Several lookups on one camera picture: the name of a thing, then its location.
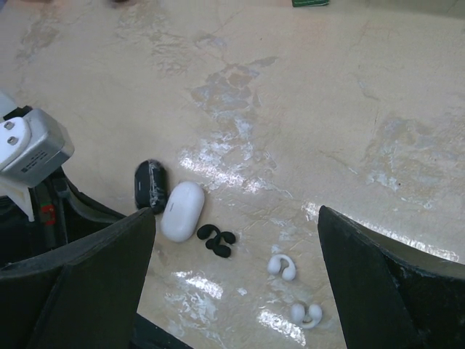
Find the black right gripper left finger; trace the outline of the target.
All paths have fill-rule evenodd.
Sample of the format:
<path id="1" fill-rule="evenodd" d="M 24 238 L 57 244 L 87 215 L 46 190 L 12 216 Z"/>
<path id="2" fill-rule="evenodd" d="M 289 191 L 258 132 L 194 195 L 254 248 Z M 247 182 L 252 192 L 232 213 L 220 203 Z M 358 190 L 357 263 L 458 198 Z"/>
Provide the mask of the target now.
<path id="1" fill-rule="evenodd" d="M 155 240 L 138 212 L 1 269 L 2 348 L 127 348 Z"/>

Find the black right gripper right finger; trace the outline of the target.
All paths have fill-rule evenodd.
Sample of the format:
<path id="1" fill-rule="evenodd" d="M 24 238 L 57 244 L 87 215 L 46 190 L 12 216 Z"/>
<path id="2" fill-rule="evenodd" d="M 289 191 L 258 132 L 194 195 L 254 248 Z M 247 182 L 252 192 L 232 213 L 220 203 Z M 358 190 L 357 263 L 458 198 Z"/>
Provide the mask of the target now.
<path id="1" fill-rule="evenodd" d="M 464 347 L 464 265 L 326 206 L 318 235 L 348 348 Z"/>

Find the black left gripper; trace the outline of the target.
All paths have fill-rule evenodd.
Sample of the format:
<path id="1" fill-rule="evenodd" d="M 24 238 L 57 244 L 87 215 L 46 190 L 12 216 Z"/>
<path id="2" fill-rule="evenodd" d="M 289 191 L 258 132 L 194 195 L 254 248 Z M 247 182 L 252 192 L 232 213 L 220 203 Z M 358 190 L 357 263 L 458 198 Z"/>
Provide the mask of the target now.
<path id="1" fill-rule="evenodd" d="M 82 193 L 63 169 L 29 190 L 34 221 L 1 194 L 1 268 L 50 252 L 125 218 Z"/>

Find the black earbud charging case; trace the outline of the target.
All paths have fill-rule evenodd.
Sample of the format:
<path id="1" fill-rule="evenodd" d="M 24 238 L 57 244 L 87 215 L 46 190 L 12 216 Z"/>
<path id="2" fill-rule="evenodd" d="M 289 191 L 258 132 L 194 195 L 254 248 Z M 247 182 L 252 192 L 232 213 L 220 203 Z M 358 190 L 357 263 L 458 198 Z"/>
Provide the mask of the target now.
<path id="1" fill-rule="evenodd" d="M 134 174 L 136 207 L 150 208 L 157 215 L 166 208 L 168 197 L 168 175 L 163 164 L 155 159 L 143 161 Z"/>

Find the white earbud charging case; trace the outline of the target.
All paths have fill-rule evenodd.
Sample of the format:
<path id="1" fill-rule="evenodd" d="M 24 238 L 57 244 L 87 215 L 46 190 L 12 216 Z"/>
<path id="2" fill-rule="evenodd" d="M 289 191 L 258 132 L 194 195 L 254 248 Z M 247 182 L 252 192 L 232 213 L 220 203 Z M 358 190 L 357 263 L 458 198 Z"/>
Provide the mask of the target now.
<path id="1" fill-rule="evenodd" d="M 198 224 L 205 201 L 202 187 L 196 182 L 178 184 L 169 197 L 161 218 L 161 232 L 170 241 L 188 240 Z"/>

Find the white earbud far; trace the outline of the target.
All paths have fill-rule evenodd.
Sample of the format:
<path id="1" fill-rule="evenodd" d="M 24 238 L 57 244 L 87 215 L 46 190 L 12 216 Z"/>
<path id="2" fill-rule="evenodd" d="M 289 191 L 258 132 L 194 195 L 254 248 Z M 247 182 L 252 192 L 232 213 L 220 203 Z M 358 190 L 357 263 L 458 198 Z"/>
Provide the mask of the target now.
<path id="1" fill-rule="evenodd" d="M 317 304 L 311 304 L 308 308 L 301 303 L 291 306 L 291 320 L 303 329 L 315 328 L 323 318 L 323 310 Z"/>

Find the white earbud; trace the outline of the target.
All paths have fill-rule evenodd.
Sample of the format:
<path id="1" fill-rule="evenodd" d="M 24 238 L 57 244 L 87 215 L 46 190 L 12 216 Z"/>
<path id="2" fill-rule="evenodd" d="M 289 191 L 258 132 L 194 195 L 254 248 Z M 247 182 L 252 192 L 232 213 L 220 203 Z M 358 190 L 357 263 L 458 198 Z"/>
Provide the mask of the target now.
<path id="1" fill-rule="evenodd" d="M 271 256 L 267 271 L 271 275 L 280 274 L 285 281 L 293 281 L 296 278 L 296 266 L 294 261 L 285 254 Z"/>
<path id="2" fill-rule="evenodd" d="M 315 328 L 323 318 L 323 310 L 317 304 L 311 304 L 308 308 L 301 303 L 291 306 L 291 320 L 303 329 Z"/>

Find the white earbud near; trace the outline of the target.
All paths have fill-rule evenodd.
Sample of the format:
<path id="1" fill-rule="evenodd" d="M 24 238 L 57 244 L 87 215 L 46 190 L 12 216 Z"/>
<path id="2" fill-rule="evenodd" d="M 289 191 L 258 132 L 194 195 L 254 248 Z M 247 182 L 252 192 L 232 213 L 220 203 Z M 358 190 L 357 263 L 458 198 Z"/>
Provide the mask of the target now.
<path id="1" fill-rule="evenodd" d="M 294 261 L 285 254 L 271 256 L 267 271 L 271 275 L 280 274 L 285 281 L 293 281 L 296 278 L 296 266 Z"/>

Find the green object at table edge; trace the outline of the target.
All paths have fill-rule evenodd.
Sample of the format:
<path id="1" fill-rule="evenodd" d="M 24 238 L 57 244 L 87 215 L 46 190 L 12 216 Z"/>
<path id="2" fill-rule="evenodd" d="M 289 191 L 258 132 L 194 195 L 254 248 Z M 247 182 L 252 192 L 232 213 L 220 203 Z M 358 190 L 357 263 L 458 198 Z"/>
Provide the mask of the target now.
<path id="1" fill-rule="evenodd" d="M 293 7 L 320 7 L 329 4 L 329 0 L 292 0 Z"/>

